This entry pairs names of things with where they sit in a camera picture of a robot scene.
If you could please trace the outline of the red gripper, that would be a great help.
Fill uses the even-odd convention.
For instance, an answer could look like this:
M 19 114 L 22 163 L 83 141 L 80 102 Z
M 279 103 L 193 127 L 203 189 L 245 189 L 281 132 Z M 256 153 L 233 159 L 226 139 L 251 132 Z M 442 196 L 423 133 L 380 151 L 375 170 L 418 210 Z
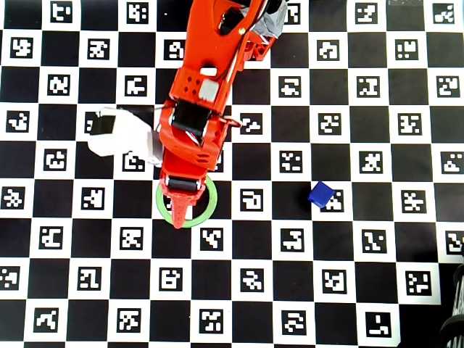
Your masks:
M 207 174 L 215 169 L 222 151 L 222 131 L 207 130 L 198 144 L 186 130 L 161 130 L 164 146 L 160 184 L 170 195 L 174 228 L 182 228 L 186 210 L 195 207 L 206 189 Z

